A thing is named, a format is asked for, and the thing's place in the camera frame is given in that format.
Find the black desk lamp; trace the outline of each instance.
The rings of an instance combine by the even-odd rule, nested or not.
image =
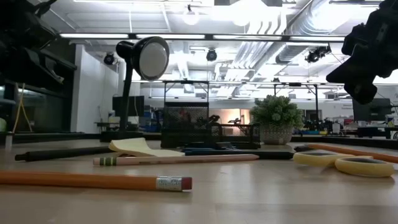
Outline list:
[[[169,64],[169,45],[161,37],[146,37],[133,44],[120,41],[116,53],[126,61],[126,77],[124,79],[119,136],[123,137],[127,126],[127,110],[129,108],[129,92],[132,70],[147,81],[159,79]]]

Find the wooden desk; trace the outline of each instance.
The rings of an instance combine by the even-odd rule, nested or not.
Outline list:
[[[149,142],[153,148],[159,144]],[[16,144],[13,153],[99,145],[98,140]],[[277,149],[291,150],[289,146]],[[292,161],[93,167],[93,156],[29,163],[14,162],[12,156],[0,151],[0,169],[191,176],[193,191],[2,185],[0,217],[5,224],[396,224],[398,220],[396,175],[391,179],[355,177]]]

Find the black mesh organizer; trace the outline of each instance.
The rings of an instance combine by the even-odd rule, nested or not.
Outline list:
[[[260,148],[259,124],[210,124],[211,140],[230,142],[238,149]]]
[[[173,148],[208,141],[208,117],[208,102],[165,102],[160,146]]]

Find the ceiling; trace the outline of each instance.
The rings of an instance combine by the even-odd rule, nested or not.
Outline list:
[[[41,0],[29,1],[36,4]],[[103,3],[102,0],[86,1],[58,0],[52,5],[52,10],[43,16],[43,20],[64,33],[281,34],[288,26],[285,33],[300,35],[300,31],[295,30],[294,26],[299,22],[307,22],[314,26],[315,32],[319,32],[317,34],[346,35],[351,32],[353,26],[366,22],[369,13],[377,9],[377,5],[335,5],[329,4],[328,0],[313,0],[313,11],[304,10],[297,16],[293,25],[289,26],[289,21],[300,12],[308,0],[287,0],[282,7],[267,7],[261,0],[240,0],[230,6],[214,6],[214,0],[201,0],[191,2],[193,12],[189,13],[188,1],[159,1],[154,4],[149,4],[146,0],[128,4]],[[195,20],[197,23],[194,25],[187,24]],[[114,51],[117,40],[86,40],[80,43],[86,45],[87,51],[102,57],[106,52]],[[325,75],[347,59],[347,56],[341,53],[341,44],[331,44],[333,54],[328,54],[311,64],[304,58],[308,50],[316,46],[286,47],[284,43],[181,40],[169,44],[172,54],[166,73],[180,74],[180,78],[192,80],[197,79],[194,74],[207,71],[212,73],[211,79],[221,80],[227,77],[232,81],[228,69],[245,68],[246,73],[234,75],[234,79],[246,77],[250,81],[269,82],[278,77],[282,82],[322,82],[325,81]],[[285,50],[290,58],[288,63],[281,65],[275,61],[274,56],[281,56],[284,53],[281,51],[282,48],[287,48]],[[207,62],[208,49],[216,50],[216,61]]]

